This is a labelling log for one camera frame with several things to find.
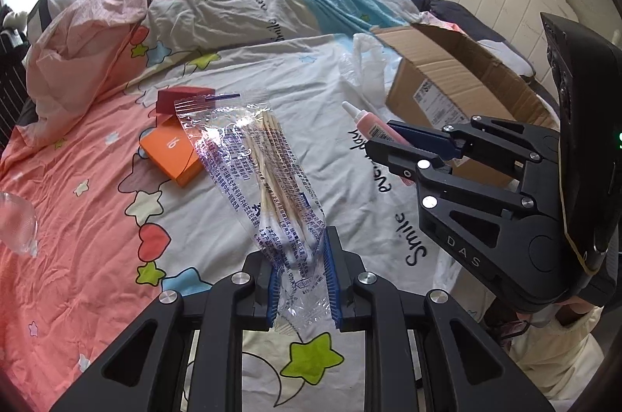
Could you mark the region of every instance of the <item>cardboard box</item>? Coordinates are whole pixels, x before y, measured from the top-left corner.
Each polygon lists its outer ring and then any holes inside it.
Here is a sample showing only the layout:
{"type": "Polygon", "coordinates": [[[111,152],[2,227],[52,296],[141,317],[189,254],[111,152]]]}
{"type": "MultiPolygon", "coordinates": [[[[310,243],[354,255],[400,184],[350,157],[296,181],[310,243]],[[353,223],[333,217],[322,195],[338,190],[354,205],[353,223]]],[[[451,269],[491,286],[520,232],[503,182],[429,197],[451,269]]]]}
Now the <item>cardboard box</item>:
{"type": "Polygon", "coordinates": [[[180,187],[185,187],[203,170],[203,165],[176,116],[169,117],[142,138],[141,147],[180,187]]]}
{"type": "MultiPolygon", "coordinates": [[[[483,115],[555,126],[527,84],[469,37],[421,24],[374,34],[402,56],[386,104],[404,122],[441,129],[483,115]]],[[[510,180],[474,160],[456,164],[454,174],[466,179],[499,186],[510,180]]]]}

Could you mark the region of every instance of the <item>green star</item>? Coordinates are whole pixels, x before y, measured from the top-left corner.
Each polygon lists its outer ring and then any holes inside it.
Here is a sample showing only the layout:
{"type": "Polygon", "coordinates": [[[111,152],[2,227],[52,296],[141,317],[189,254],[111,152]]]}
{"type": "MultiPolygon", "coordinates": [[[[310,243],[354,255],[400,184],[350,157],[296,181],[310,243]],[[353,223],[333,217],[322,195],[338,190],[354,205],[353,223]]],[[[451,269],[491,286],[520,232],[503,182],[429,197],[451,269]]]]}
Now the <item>green star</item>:
{"type": "Polygon", "coordinates": [[[219,60],[220,56],[216,52],[214,52],[212,54],[205,54],[204,56],[198,57],[197,59],[190,61],[188,64],[195,65],[198,69],[205,69],[207,68],[207,65],[209,65],[209,63],[211,63],[212,61],[219,60]]]}
{"type": "Polygon", "coordinates": [[[147,50],[149,50],[148,46],[139,43],[132,49],[132,58],[143,57],[147,53],[147,50]]]}
{"type": "Polygon", "coordinates": [[[136,284],[151,284],[156,287],[160,280],[166,277],[166,272],[160,270],[154,261],[148,262],[145,266],[139,266],[136,271],[138,271],[136,284]]]}
{"type": "Polygon", "coordinates": [[[300,377],[315,386],[327,368],[341,365],[343,356],[332,349],[329,333],[322,333],[307,344],[293,342],[289,346],[290,362],[281,370],[281,377],[300,377]]]}

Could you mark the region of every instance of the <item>cotton swab package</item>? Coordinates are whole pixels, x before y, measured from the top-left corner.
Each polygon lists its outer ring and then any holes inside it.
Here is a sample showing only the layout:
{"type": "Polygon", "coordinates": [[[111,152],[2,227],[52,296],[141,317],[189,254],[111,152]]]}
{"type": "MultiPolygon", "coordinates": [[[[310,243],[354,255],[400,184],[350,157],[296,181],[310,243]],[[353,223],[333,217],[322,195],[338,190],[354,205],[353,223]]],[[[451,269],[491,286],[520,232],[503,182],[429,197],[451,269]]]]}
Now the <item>cotton swab package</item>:
{"type": "Polygon", "coordinates": [[[199,96],[175,109],[203,166],[281,277],[277,328],[330,319],[325,217],[266,98],[199,96]]]}

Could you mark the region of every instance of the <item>red heart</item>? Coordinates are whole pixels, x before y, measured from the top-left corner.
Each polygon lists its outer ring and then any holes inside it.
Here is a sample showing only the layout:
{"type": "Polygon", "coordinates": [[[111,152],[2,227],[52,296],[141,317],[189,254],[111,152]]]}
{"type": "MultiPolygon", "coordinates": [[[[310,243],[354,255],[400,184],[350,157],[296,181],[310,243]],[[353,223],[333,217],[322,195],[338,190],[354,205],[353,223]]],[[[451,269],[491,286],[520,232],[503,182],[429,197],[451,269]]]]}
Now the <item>red heart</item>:
{"type": "Polygon", "coordinates": [[[133,32],[131,39],[129,40],[132,45],[139,45],[147,39],[149,29],[145,26],[138,26],[136,31],[133,32]]]}
{"type": "Polygon", "coordinates": [[[138,247],[138,259],[143,263],[155,261],[170,243],[169,234],[161,226],[152,223],[143,224],[138,230],[138,237],[142,242],[138,247]]]}

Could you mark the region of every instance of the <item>person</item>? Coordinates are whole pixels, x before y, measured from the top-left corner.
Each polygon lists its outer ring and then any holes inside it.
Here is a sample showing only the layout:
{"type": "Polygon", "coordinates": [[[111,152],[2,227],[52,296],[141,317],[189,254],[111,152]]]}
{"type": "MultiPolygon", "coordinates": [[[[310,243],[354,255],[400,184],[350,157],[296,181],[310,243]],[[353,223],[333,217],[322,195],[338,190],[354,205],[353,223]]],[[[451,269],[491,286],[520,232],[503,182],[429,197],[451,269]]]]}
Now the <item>person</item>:
{"type": "Polygon", "coordinates": [[[434,287],[449,291],[505,347],[558,412],[568,410],[603,361],[591,334],[603,308],[575,296],[559,303],[561,308],[547,325],[535,327],[529,322],[531,316],[510,310],[466,269],[456,273],[454,268],[454,272],[453,286],[448,288],[435,277],[434,287]]]}

